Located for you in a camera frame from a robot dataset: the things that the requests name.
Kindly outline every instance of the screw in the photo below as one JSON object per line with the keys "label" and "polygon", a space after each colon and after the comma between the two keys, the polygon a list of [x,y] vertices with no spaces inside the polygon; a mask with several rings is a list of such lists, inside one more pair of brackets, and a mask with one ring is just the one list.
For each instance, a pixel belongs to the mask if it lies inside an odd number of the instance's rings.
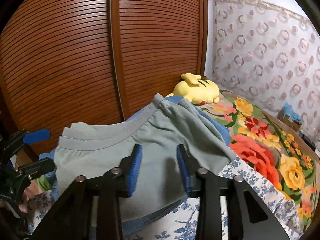
{"label": "screw", "polygon": [[121,169],[119,168],[119,167],[115,167],[115,168],[113,168],[112,170],[111,170],[111,173],[112,174],[119,174],[119,173],[121,173],[122,171],[121,171]]}
{"label": "screw", "polygon": [[76,177],[76,182],[84,182],[85,180],[86,180],[86,178],[83,175]]}
{"label": "screw", "polygon": [[244,181],[244,179],[243,179],[240,175],[234,176],[233,179],[234,179],[236,182],[242,182],[242,181]]}
{"label": "screw", "polygon": [[199,174],[207,174],[208,173],[208,170],[206,168],[199,168],[197,171]]}

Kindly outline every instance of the floral blanket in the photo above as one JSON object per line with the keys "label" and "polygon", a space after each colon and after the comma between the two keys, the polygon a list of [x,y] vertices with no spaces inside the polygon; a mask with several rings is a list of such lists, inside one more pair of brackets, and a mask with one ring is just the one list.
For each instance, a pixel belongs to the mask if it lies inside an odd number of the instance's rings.
{"label": "floral blanket", "polygon": [[287,125],[229,91],[220,90],[219,103],[199,108],[229,129],[229,147],[241,159],[295,202],[305,231],[319,197],[316,154]]}

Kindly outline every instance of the wooden closet door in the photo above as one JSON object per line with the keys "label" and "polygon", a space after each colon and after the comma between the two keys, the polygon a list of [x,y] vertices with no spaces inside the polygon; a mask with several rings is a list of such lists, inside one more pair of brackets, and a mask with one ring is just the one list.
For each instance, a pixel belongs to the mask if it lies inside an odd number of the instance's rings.
{"label": "wooden closet door", "polygon": [[113,21],[120,23],[113,37],[121,41],[115,67],[125,118],[156,93],[171,93],[181,74],[203,72],[206,4],[207,0],[119,0],[111,6]]}
{"label": "wooden closet door", "polygon": [[0,35],[1,89],[19,129],[122,120],[111,64],[107,0],[25,0]]}

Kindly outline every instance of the stuffed animal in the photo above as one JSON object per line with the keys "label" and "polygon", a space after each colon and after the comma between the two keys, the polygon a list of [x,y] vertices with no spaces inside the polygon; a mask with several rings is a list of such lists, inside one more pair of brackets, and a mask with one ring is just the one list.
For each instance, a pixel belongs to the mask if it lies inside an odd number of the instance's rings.
{"label": "stuffed animal", "polygon": [[179,82],[173,93],[166,97],[179,95],[188,99],[193,104],[218,103],[220,90],[218,86],[207,77],[186,73],[181,75],[183,81]]}

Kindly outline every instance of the plush toy tail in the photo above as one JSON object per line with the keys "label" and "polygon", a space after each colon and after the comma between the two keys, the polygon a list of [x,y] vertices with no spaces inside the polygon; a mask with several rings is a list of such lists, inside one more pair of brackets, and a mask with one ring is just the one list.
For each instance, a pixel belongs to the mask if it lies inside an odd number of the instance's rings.
{"label": "plush toy tail", "polygon": [[173,93],[171,93],[171,94],[169,94],[169,95],[165,96],[165,98],[167,98],[167,97],[172,97],[172,96],[174,96],[174,94],[173,94]]}

